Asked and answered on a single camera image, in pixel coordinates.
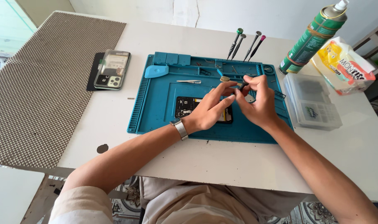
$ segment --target green spray can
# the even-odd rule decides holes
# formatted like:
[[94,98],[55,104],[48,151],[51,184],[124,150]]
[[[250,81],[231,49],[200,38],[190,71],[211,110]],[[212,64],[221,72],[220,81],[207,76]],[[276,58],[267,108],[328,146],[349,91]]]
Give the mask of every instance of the green spray can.
[[345,14],[348,0],[341,0],[336,5],[326,6],[308,25],[304,34],[280,63],[279,71],[283,74],[298,73],[317,51],[332,38],[347,20]]

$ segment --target clear plastic box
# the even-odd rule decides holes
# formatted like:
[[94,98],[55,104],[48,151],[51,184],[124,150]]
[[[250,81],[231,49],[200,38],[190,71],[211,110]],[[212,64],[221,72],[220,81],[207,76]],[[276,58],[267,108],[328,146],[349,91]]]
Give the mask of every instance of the clear plastic box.
[[283,82],[293,126],[328,131],[342,126],[323,77],[289,73]]

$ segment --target brown textured mat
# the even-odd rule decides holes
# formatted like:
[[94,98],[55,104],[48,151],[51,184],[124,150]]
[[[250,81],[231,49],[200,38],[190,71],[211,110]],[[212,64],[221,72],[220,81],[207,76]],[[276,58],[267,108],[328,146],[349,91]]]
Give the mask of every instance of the brown textured mat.
[[0,71],[0,164],[53,168],[91,98],[97,52],[125,23],[54,12]]

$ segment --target silver watch strap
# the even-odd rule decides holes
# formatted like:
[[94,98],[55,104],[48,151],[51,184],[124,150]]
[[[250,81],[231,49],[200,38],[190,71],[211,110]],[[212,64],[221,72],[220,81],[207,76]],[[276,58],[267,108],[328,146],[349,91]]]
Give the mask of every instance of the silver watch strap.
[[181,135],[182,141],[188,138],[188,134],[186,132],[185,127],[182,124],[182,120],[178,121],[177,123],[175,123],[173,125],[177,128],[179,134]]

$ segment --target stain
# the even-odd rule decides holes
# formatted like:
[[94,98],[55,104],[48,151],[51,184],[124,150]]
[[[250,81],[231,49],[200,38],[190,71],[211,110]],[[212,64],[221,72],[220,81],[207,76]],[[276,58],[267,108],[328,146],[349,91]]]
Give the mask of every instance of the stain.
[[99,154],[102,154],[106,152],[108,149],[109,149],[109,146],[107,144],[103,144],[103,145],[98,146],[98,148],[96,149],[96,152]]

